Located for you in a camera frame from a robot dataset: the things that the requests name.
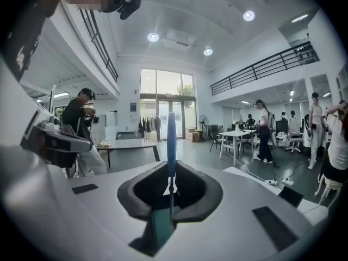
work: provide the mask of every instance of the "power outlet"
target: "power outlet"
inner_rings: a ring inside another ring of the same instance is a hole
[[[282,183],[286,184],[286,185],[294,185],[294,182],[291,180],[286,180],[286,179],[282,179]]]
[[[275,181],[275,180],[267,180],[267,181],[265,181],[265,183],[267,183],[268,185],[276,185],[277,181]]]

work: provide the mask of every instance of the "ceiling light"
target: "ceiling light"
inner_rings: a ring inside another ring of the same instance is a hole
[[[204,50],[203,54],[205,56],[209,56],[213,54],[213,50],[211,48],[207,48],[206,50]]]
[[[244,20],[246,21],[252,21],[254,18],[255,18],[255,14],[253,11],[246,11],[244,14],[243,14],[243,18]]]
[[[53,98],[59,98],[59,97],[67,96],[67,95],[69,95],[69,93],[64,92],[64,93],[54,95]]]
[[[293,21],[292,21],[292,23],[294,23],[294,22],[296,22],[296,21],[299,21],[299,20],[303,20],[304,18],[306,18],[308,15],[302,15],[302,16],[300,16],[300,17],[298,17],[298,18],[295,18]]]
[[[150,42],[156,42],[159,40],[159,35],[157,33],[149,33],[147,35],[147,39],[150,41]]]

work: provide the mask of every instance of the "black railing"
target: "black railing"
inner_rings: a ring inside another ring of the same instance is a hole
[[[80,13],[82,15],[83,21],[85,22],[88,33],[91,36],[91,41],[98,50],[101,58],[104,61],[104,64],[106,65],[106,68],[109,70],[112,77],[117,82],[119,75],[117,74],[114,64],[110,59],[109,53],[105,48],[93,11],[80,9]]]
[[[271,74],[307,65],[319,61],[310,42],[294,46],[251,66],[248,66],[211,85],[213,96],[236,88],[251,81],[270,76]]]

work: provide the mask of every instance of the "floor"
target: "floor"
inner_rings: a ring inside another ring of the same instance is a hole
[[[189,140],[178,140],[177,159],[191,165],[192,167],[195,167],[195,164],[198,164],[224,170],[230,166],[234,166],[247,173],[247,169],[241,165],[233,165],[233,157],[229,156],[226,150],[223,151],[220,159],[219,146],[217,147],[218,149],[216,149],[214,145],[212,151],[209,152],[211,145],[211,141],[192,143]],[[159,145],[157,145],[157,148],[160,159],[166,160],[166,142],[161,142]],[[107,161],[106,154],[102,154],[102,157]],[[276,164],[276,167],[274,167],[272,164],[252,160],[251,149],[248,146],[245,147],[245,153],[243,154],[241,152],[240,157],[237,158],[237,160],[247,166],[250,172],[256,174],[264,180],[274,179],[275,175],[277,178],[290,176],[293,173],[294,167],[299,165],[295,169],[295,174],[292,176],[292,180],[295,184],[291,188],[303,194],[304,199],[315,203],[319,202],[320,196],[315,197],[314,193],[318,188],[317,177],[320,172],[321,158],[318,158],[318,162],[315,164],[313,170],[308,170],[307,156],[297,152],[290,154],[289,151],[285,152],[283,147],[278,147],[274,150],[274,161]],[[142,150],[121,150],[112,151],[110,153],[110,162],[110,173],[112,173],[155,162],[155,158],[152,148]],[[283,186],[284,185],[282,182],[278,181],[278,187],[282,189]],[[327,206],[333,198],[333,195],[333,192],[331,192],[329,197],[324,200],[323,205]]]

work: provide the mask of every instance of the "white table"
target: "white table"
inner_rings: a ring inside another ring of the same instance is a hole
[[[219,135],[222,136],[220,159],[221,159],[223,148],[224,147],[231,148],[231,149],[233,149],[233,164],[235,164],[235,156],[237,155],[237,145],[238,145],[237,144],[237,137],[247,135],[247,134],[251,135],[251,139],[250,139],[251,140],[251,154],[254,154],[254,147],[253,147],[254,132],[256,132],[256,130],[254,130],[254,129],[244,129],[243,132],[240,130],[236,130],[236,131],[233,130],[231,132],[219,133]],[[227,139],[226,137],[229,137],[229,136],[233,137],[233,146],[223,143]]]
[[[265,188],[269,189],[272,191],[274,194],[278,195],[281,190],[278,189],[277,187],[274,187],[272,185],[266,184],[265,182],[262,182],[259,179],[254,178],[253,176],[235,168],[235,167],[229,167],[224,170],[225,172],[229,172],[232,174],[240,175],[246,178],[250,178],[261,185],[263,185]],[[298,206],[297,210],[303,214],[307,220],[314,226],[318,224],[320,221],[324,220],[327,218],[328,215],[328,208],[316,203],[313,203],[311,201],[302,199],[300,205]]]
[[[96,146],[96,148],[97,148],[98,152],[99,151],[107,151],[108,152],[109,169],[111,169],[110,152],[113,150],[152,148],[155,160],[160,161],[158,151],[157,151],[157,142],[155,140],[148,139],[148,138],[115,140],[114,142],[112,142],[112,145],[110,147]]]

